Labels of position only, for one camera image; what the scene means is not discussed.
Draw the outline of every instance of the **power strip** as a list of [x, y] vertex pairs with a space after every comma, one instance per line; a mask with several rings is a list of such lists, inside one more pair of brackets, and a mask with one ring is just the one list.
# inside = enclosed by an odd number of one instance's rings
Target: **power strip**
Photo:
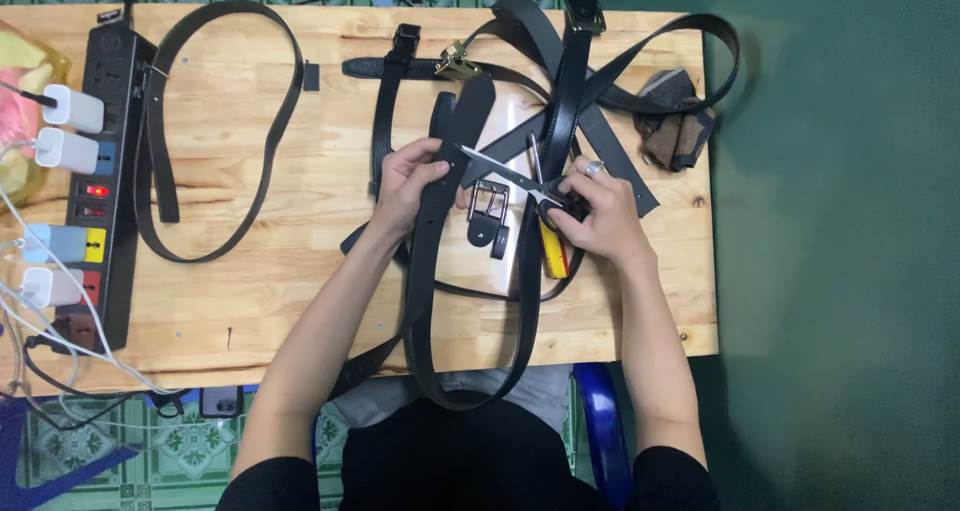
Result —
[[[134, 32], [119, 11], [101, 14], [90, 29], [83, 68], [83, 93], [103, 101], [103, 131], [82, 135], [99, 143], [94, 173], [72, 173], [66, 224], [87, 231], [86, 258], [70, 264], [83, 271], [83, 287], [94, 306], [59, 306], [54, 329], [68, 341], [105, 352], [90, 310], [96, 310], [106, 341], [116, 351], [127, 345], [138, 230], [134, 211], [134, 170], [143, 127], [147, 71], [157, 47]], [[54, 352], [69, 355], [63, 345]]]

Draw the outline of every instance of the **charger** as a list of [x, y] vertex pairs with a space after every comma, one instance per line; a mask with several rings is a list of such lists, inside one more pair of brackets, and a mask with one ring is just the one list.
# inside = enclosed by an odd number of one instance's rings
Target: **charger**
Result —
[[64, 132], [62, 128], [44, 126], [36, 135], [33, 147], [36, 148], [33, 159], [40, 166], [66, 168], [78, 174], [92, 174], [97, 169], [100, 144], [90, 138]]
[[63, 263], [82, 262], [87, 257], [87, 229], [78, 225], [32, 223], [23, 232], [23, 261], [54, 263], [44, 245]]
[[54, 105], [43, 106], [43, 120], [51, 125], [69, 125], [78, 131], [99, 135], [104, 129], [104, 101], [74, 91], [60, 83], [43, 88]]
[[69, 269], [68, 271], [69, 274], [63, 269], [47, 269], [45, 267], [30, 267], [23, 271], [20, 290], [24, 300], [38, 309], [77, 305], [83, 294], [69, 275], [72, 275], [78, 283], [83, 284], [84, 272], [79, 269]]

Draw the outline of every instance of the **wood grain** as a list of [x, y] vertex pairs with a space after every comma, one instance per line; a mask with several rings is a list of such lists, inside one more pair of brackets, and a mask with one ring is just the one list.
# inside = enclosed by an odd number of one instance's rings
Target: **wood grain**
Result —
[[[80, 87], [87, 36], [107, 5], [0, 6], [0, 19], [46, 41], [74, 62], [70, 84]], [[195, 5], [138, 4], [135, 28], [158, 43]], [[466, 38], [491, 18], [486, 9], [277, 6], [294, 31], [303, 56], [320, 65], [320, 91], [302, 93], [273, 167], [270, 192], [257, 221], [226, 256], [206, 264], [162, 260], [140, 244], [130, 329], [116, 357], [167, 387], [259, 382], [294, 321], [336, 269], [340, 242], [366, 221], [373, 201], [366, 194], [370, 139], [378, 81], [341, 74], [343, 60], [383, 56], [399, 23], [422, 26], [418, 54], [436, 57], [453, 40]], [[590, 63], [598, 67], [642, 40], [676, 14], [606, 13], [608, 31], [593, 41]], [[548, 16], [560, 30], [563, 14]], [[546, 84], [539, 70], [492, 37], [474, 41], [470, 56], [509, 66]], [[159, 235], [176, 253], [191, 257], [218, 247], [246, 213], [262, 165], [263, 139], [289, 86], [293, 53], [276, 24], [254, 15], [230, 15], [196, 33], [179, 54], [167, 85], [166, 137], [173, 158], [181, 223], [159, 224]], [[685, 67], [703, 93], [701, 35], [667, 33], [655, 39], [618, 84], [639, 89], [654, 72]], [[456, 91], [453, 82], [404, 81], [393, 117], [394, 149], [426, 135], [434, 97]], [[541, 107], [515, 86], [497, 84], [497, 105], [481, 144], [492, 141]], [[643, 219], [659, 255], [660, 277], [689, 356], [716, 354], [714, 244], [706, 151], [695, 169], [666, 173], [645, 164], [641, 139], [630, 116], [605, 111], [614, 131], [661, 206]], [[46, 186], [23, 209], [32, 222], [62, 223], [68, 175], [51, 173]], [[510, 221], [522, 212], [522, 194], [511, 196]], [[447, 220], [438, 278], [472, 288], [504, 292], [513, 261], [491, 260], [466, 239], [465, 215]], [[21, 235], [9, 214], [3, 238]], [[519, 229], [512, 229], [514, 236]], [[516, 246], [510, 241], [508, 255]], [[18, 284], [22, 265], [8, 256], [2, 278]], [[391, 266], [360, 325], [351, 355], [395, 332], [402, 276]], [[544, 289], [551, 287], [544, 280]], [[620, 292], [614, 269], [589, 256], [558, 299], [540, 311], [533, 364], [606, 361], [618, 358]], [[510, 362], [517, 313], [502, 302], [438, 294], [433, 350], [439, 371], [480, 369]], [[228, 348], [228, 328], [232, 329]], [[70, 359], [46, 348], [37, 364], [65, 379]], [[0, 341], [0, 381], [13, 371], [10, 343]], [[404, 370], [399, 349], [384, 374]], [[33, 390], [51, 393], [38, 378]], [[125, 374], [99, 360], [82, 359], [76, 386], [85, 391], [138, 389]]]

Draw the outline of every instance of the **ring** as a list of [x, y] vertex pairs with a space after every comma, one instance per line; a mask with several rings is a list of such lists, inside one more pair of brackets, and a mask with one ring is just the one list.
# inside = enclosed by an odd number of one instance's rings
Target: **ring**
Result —
[[597, 172], [602, 172], [606, 170], [606, 167], [603, 165], [603, 160], [591, 160], [589, 165], [586, 166], [586, 171], [583, 172], [585, 176], [593, 179]]

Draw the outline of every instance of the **hand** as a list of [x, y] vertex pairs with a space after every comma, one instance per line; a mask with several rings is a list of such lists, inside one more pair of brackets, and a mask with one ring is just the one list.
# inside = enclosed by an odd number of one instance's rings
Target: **hand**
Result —
[[[383, 159], [380, 196], [369, 222], [393, 241], [400, 241], [413, 229], [424, 187], [450, 171], [445, 160], [431, 162], [440, 143], [436, 138], [420, 138]], [[456, 206], [460, 210], [467, 208], [464, 191], [459, 187]]]
[[566, 211], [550, 209], [550, 220], [563, 235], [581, 249], [605, 257], [620, 271], [632, 264], [657, 269], [657, 254], [641, 227], [630, 181], [618, 179], [606, 170], [587, 177], [591, 161], [578, 156], [558, 189], [571, 190], [590, 202], [593, 211], [578, 222]]

